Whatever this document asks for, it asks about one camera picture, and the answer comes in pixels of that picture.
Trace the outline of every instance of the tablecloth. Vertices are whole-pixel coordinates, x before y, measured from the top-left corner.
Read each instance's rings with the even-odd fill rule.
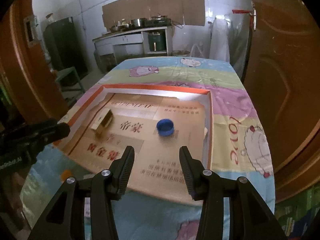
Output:
[[[274,211],[275,187],[268,143],[252,102],[227,62],[191,57],[147,57],[120,63],[90,88],[61,119],[67,122],[103,84],[144,83],[210,90],[213,106],[212,163],[221,177],[246,176]],[[33,226],[61,185],[72,174],[82,179],[89,171],[47,146],[38,155],[20,198]],[[201,207],[172,203],[127,191],[113,202],[120,240],[195,239]],[[224,202],[224,239],[228,238],[229,206]]]

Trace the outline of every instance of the blue ring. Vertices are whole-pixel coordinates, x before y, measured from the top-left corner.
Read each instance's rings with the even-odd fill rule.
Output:
[[[160,136],[169,136],[173,134],[174,126],[170,119],[162,119],[157,123],[157,130]]]

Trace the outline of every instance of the silver screw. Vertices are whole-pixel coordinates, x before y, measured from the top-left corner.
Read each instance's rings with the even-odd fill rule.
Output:
[[[248,179],[246,177],[239,177],[239,181],[243,184],[248,182]]]
[[[71,178],[68,178],[67,179],[67,183],[68,184],[72,184],[72,183],[74,183],[76,181],[76,179],[74,178],[74,177],[71,177]]]
[[[109,171],[109,170],[103,170],[103,171],[101,171],[101,175],[102,176],[109,176],[111,174],[111,171]]]
[[[203,173],[203,175],[205,175],[205,176],[210,176],[210,175],[212,174],[212,171],[210,171],[210,170],[204,170],[204,171],[202,171],[202,173]]]

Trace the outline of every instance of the black refrigerator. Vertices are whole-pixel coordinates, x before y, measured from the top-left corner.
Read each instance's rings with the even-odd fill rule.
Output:
[[[44,30],[43,37],[54,69],[59,71],[75,67],[80,79],[88,74],[72,17],[49,24]],[[75,75],[70,74],[60,83],[65,87],[73,86],[77,80]]]

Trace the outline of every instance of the brown door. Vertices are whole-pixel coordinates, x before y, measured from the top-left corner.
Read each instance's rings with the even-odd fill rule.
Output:
[[[320,127],[320,31],[301,0],[252,1],[257,25],[244,86],[276,173]]]
[[[40,44],[27,44],[23,20],[33,14],[31,1],[15,0],[0,22],[0,78],[27,122],[58,120],[68,106]]]

